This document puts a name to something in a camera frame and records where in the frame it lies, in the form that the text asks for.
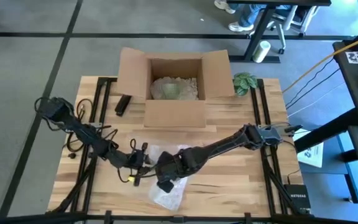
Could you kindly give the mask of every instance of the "jeans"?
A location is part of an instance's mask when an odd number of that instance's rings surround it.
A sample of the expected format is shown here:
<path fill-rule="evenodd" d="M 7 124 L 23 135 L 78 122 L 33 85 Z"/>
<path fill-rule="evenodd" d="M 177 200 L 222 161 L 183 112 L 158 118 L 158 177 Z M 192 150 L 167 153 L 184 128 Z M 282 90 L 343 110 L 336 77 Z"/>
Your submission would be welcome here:
<path fill-rule="evenodd" d="M 242 4 L 229 4 L 229 7 L 233 10 L 237 10 L 241 7 Z M 245 13 L 245 11 L 242 12 L 241 17 L 239 19 L 239 25 L 242 27 L 249 27 L 254 24 L 256 21 L 256 17 L 259 14 L 259 11 L 262 9 L 265 9 L 267 5 L 265 4 L 248 4 L 249 7 L 249 15 Z M 291 6 L 278 6 L 276 9 L 291 9 Z"/>

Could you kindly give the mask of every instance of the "cardboard box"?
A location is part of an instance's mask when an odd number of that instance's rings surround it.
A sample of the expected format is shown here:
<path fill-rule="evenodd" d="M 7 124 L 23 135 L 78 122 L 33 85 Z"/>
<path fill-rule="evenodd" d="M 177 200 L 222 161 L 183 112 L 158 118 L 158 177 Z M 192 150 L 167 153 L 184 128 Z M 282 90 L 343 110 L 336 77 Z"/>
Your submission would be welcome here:
<path fill-rule="evenodd" d="M 197 78 L 200 100 L 153 100 L 150 85 L 162 77 Z M 146 99 L 146 127 L 205 127 L 205 99 L 234 95 L 227 50 L 145 53 L 124 47 L 117 91 Z"/>

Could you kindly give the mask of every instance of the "floor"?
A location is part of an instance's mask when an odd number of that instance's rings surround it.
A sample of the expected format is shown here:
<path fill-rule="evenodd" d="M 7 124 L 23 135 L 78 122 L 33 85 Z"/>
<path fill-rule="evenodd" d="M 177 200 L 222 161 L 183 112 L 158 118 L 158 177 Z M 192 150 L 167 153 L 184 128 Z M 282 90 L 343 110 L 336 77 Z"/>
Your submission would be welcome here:
<path fill-rule="evenodd" d="M 228 23 L 236 15 L 216 9 L 212 0 L 79 0 L 82 2 L 73 33 L 161 33 L 161 34 L 229 34 Z M 0 32 L 64 33 L 77 0 L 0 0 Z M 307 35 L 357 35 L 358 1 L 333 0 L 330 7 L 321 7 Z M 269 41 L 273 48 L 277 40 Z M 0 206 L 35 117 L 33 103 L 48 91 L 50 96 L 75 99 L 82 75 L 115 75 L 122 47 L 149 52 L 207 52 L 227 49 L 229 54 L 243 54 L 248 40 L 236 39 L 154 39 L 154 38 L 71 38 L 65 47 L 63 37 L 0 37 Z M 286 88 L 314 63 L 332 52 L 332 41 L 288 40 L 280 64 L 232 63 L 232 73 L 250 72 L 260 78 L 279 78 Z M 59 60 L 58 53 L 64 53 Z M 331 62 L 311 86 L 337 69 Z M 285 94 L 293 95 L 311 75 Z M 306 128 L 322 125 L 353 107 L 340 72 L 317 87 L 288 110 L 290 121 Z M 29 160 L 14 198 L 10 216 L 43 213 L 52 191 L 64 133 L 51 132 L 44 123 L 35 137 Z M 327 190 L 332 197 L 312 200 L 317 217 L 358 220 L 358 206 L 338 201 L 346 190 L 332 194 L 324 186 L 342 183 L 338 176 L 303 174 L 310 194 L 315 189 Z"/>

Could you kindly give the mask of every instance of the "sneaker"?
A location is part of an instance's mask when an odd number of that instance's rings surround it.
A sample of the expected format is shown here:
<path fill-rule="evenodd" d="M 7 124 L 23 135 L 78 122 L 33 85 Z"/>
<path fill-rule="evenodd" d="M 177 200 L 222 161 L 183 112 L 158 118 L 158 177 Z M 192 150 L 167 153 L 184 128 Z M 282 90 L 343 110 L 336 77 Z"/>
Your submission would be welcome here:
<path fill-rule="evenodd" d="M 215 0 L 214 5 L 218 9 L 225 10 L 229 14 L 234 14 L 236 10 L 230 8 L 230 6 L 226 3 L 226 0 Z"/>
<path fill-rule="evenodd" d="M 248 27 L 242 27 L 238 22 L 232 22 L 229 24 L 229 30 L 233 32 L 242 32 L 242 31 L 250 31 L 254 28 L 254 25 Z"/>

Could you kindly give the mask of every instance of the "person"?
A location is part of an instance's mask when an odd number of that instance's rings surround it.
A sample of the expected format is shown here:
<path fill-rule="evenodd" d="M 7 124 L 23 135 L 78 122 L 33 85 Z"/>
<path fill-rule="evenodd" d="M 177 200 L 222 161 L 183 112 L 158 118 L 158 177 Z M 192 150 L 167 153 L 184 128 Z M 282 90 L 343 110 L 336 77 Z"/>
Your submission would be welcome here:
<path fill-rule="evenodd" d="M 241 7 L 242 4 L 228 4 L 226 0 L 215 0 L 215 6 L 218 9 L 225 10 L 229 14 L 234 14 L 237 9 Z M 254 22 L 258 16 L 258 13 L 266 8 L 265 4 L 247 4 L 249 7 L 250 13 L 247 14 L 245 11 L 242 11 L 240 19 L 238 22 L 232 22 L 229 24 L 229 30 L 233 32 L 242 32 L 250 31 L 254 28 Z M 291 6 L 278 6 L 277 9 L 291 9 Z"/>

